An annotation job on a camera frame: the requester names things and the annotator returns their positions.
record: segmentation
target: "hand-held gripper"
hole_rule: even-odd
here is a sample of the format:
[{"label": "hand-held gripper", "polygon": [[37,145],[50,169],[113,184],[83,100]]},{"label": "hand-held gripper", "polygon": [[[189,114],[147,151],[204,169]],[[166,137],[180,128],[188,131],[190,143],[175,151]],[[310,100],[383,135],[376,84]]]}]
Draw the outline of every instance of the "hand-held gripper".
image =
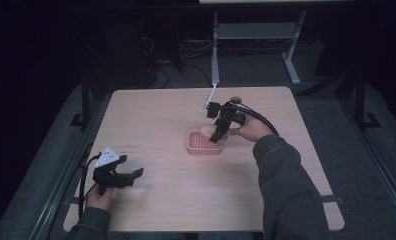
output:
[{"label": "hand-held gripper", "polygon": [[95,168],[92,179],[99,185],[99,195],[103,195],[107,188],[133,186],[135,179],[142,176],[143,168],[128,174],[116,172],[117,165],[126,162],[126,159],[126,155],[121,155],[119,160]]},{"label": "hand-held gripper", "polygon": [[220,103],[209,102],[207,105],[207,118],[217,118],[214,125],[217,125],[216,131],[210,138],[210,142],[217,143],[224,135],[226,135],[227,131],[230,128],[230,124],[232,122],[236,122],[239,125],[245,124],[245,116],[242,114],[238,114],[238,112],[247,113],[260,121],[262,121],[266,126],[272,130],[272,132],[276,135],[279,135],[275,127],[263,117],[261,114],[255,112],[251,108],[242,104],[242,99],[239,97],[232,97],[230,101],[227,101],[224,105],[220,105]]}]

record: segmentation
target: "pink basket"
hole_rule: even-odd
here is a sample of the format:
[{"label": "pink basket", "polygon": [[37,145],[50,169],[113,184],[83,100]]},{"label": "pink basket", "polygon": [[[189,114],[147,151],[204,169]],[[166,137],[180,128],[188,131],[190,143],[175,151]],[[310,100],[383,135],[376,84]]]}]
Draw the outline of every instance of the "pink basket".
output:
[{"label": "pink basket", "polygon": [[217,155],[222,152],[220,144],[212,143],[203,138],[199,131],[189,132],[186,146],[188,153],[192,155]]}]

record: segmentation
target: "metal frame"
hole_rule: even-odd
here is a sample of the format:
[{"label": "metal frame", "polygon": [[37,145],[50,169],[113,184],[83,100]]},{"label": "metal frame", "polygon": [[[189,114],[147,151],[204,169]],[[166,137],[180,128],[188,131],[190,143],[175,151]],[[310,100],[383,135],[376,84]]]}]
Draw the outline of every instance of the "metal frame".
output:
[{"label": "metal frame", "polygon": [[28,239],[47,239],[57,215],[59,205],[63,201],[66,187],[70,183],[73,174],[78,169],[79,159],[84,159],[85,155],[88,155],[87,151],[91,146],[91,142],[94,141],[101,125],[102,117],[99,116],[105,114],[107,105],[107,103],[97,102],[92,107],[91,116],[94,117],[90,118],[89,124],[82,125],[85,129],[80,131],[79,137],[73,145],[70,155],[67,157],[67,161],[61,170],[58,180],[55,182],[51,194],[41,209],[40,217]]},{"label": "metal frame", "polygon": [[301,33],[306,11],[302,10],[297,22],[292,23],[218,23],[218,13],[214,13],[213,54],[211,56],[211,77],[213,84],[220,83],[219,64],[217,60],[218,39],[291,39],[288,51],[282,53],[289,77],[293,85],[301,83],[292,56]]},{"label": "metal frame", "polygon": [[82,114],[74,115],[70,123],[70,126],[81,126],[82,131],[86,129],[91,118],[89,90],[89,78],[85,75],[82,79]]}]

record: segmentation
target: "finger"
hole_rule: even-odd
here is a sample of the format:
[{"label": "finger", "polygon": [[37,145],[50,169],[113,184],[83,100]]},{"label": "finger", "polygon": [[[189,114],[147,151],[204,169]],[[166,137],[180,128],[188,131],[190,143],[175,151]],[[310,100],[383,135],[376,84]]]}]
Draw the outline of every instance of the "finger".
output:
[{"label": "finger", "polygon": [[226,136],[235,136],[235,135],[239,135],[239,128],[231,128],[226,132]]},{"label": "finger", "polygon": [[114,188],[107,188],[104,195],[111,196],[113,194]]},{"label": "finger", "polygon": [[244,116],[245,117],[245,123],[243,125],[247,125],[249,119],[252,117],[250,114],[245,113],[245,112],[237,112],[236,114]]},{"label": "finger", "polygon": [[89,191],[86,193],[85,197],[88,198],[90,196],[96,196],[98,195],[99,192],[99,186],[95,183],[90,189]]}]

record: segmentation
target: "person's hand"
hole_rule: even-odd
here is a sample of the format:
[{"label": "person's hand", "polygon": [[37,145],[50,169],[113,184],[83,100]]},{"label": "person's hand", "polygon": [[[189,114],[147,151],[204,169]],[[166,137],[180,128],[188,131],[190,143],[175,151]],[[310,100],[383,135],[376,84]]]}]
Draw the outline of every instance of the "person's hand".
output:
[{"label": "person's hand", "polygon": [[89,193],[86,195],[86,207],[100,208],[105,211],[109,211],[111,207],[111,196],[113,194],[114,188],[107,188],[105,193],[99,195],[99,186],[95,185]]},{"label": "person's hand", "polygon": [[273,134],[272,130],[257,118],[244,114],[245,123],[239,128],[231,128],[227,136],[239,135],[251,142],[257,142],[260,138]]}]

